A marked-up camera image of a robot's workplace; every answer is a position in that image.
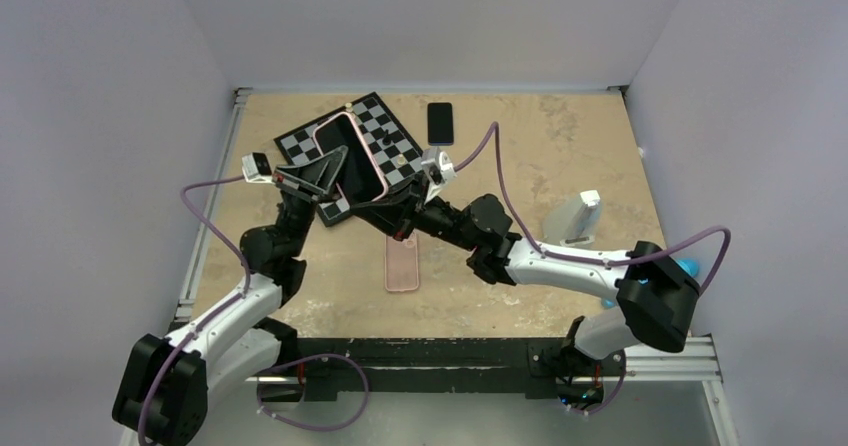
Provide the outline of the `pink phone case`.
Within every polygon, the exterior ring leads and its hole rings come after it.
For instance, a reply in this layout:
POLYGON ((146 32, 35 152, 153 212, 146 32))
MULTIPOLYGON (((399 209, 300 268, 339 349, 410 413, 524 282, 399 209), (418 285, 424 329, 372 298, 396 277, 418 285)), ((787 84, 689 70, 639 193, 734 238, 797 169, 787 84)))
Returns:
POLYGON ((384 287, 390 293, 415 291, 420 286, 418 237, 403 240, 387 237, 384 257, 384 287))

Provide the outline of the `black bare phone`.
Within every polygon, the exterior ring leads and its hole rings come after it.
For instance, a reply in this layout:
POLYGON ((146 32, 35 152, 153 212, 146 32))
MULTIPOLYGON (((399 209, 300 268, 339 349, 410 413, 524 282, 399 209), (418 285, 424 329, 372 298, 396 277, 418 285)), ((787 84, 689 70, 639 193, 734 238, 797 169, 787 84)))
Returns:
POLYGON ((431 102, 427 105, 427 142, 430 146, 454 144, 453 105, 449 102, 431 102))

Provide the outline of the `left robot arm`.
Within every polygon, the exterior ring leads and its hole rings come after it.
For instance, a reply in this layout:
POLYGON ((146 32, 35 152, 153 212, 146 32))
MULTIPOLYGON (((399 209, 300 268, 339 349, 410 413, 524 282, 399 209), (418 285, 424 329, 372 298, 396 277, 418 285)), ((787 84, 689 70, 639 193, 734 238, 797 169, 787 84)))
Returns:
POLYGON ((238 245, 222 240, 243 269, 223 299, 166 335, 146 334, 133 345, 112 418, 139 444, 187 445, 234 386, 263 370, 284 375, 295 368, 297 333, 270 316, 300 289, 307 267, 301 251, 347 156, 340 146, 302 165, 271 167, 263 153, 243 158, 235 181, 276 187, 277 219, 248 230, 238 245))

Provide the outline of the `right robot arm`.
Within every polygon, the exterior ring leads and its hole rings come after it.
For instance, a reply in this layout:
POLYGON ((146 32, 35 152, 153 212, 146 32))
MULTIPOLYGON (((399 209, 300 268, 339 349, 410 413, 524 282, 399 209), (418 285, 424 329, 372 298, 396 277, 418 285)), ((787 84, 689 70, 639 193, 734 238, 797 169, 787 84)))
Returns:
POLYGON ((351 212, 397 241, 420 232, 470 252, 467 265, 486 283, 552 286, 613 301, 614 308, 573 323, 561 347, 573 372, 584 373, 632 345, 684 349, 700 285, 654 243, 639 241, 618 251, 533 244, 512 231, 496 196, 482 195, 458 209, 429 199, 421 175, 351 212))

